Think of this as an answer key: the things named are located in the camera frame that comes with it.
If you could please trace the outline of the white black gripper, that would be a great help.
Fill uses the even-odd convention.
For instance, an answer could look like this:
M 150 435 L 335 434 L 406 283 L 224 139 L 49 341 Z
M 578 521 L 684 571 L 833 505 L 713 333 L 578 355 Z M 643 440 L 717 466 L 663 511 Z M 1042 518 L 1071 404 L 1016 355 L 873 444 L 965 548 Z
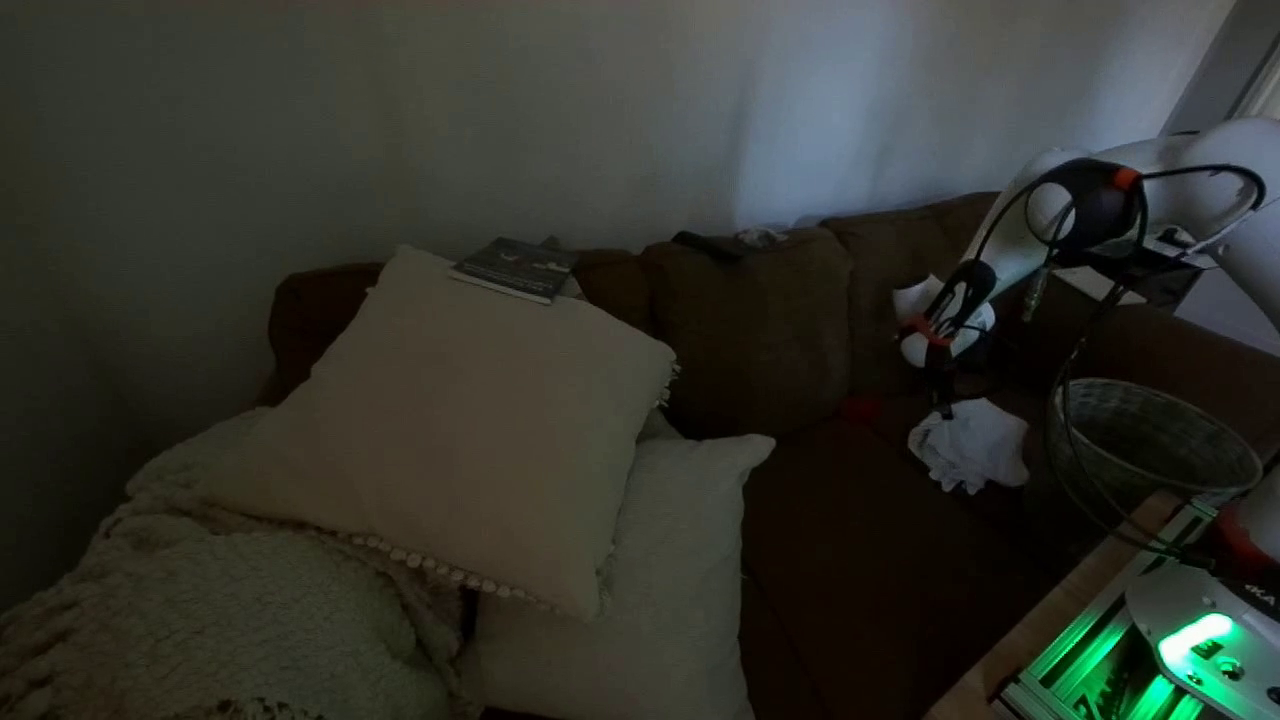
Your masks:
M 965 355 L 994 327 L 994 271 L 965 259 L 948 279 L 923 275 L 891 294 L 891 322 L 898 327 L 898 355 L 912 370 Z

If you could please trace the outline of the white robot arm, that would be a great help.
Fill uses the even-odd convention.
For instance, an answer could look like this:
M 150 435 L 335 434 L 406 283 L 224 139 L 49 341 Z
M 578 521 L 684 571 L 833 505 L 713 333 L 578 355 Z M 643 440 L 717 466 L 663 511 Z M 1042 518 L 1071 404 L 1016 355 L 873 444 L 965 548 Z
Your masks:
M 1108 305 L 1144 279 L 1216 264 L 1280 324 L 1280 126 L 1224 120 L 1105 154 L 1042 154 L 988 208 L 948 279 L 894 294 L 894 354 L 943 370 L 994 327 L 1009 288 L 1057 267 L 1108 279 Z

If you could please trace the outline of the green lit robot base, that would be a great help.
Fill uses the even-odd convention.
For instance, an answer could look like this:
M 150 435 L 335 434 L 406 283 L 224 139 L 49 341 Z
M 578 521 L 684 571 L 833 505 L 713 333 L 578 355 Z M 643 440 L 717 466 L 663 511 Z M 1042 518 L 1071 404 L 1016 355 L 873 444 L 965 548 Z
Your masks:
M 1280 481 L 1177 509 L 992 696 L 994 720 L 1280 720 Z

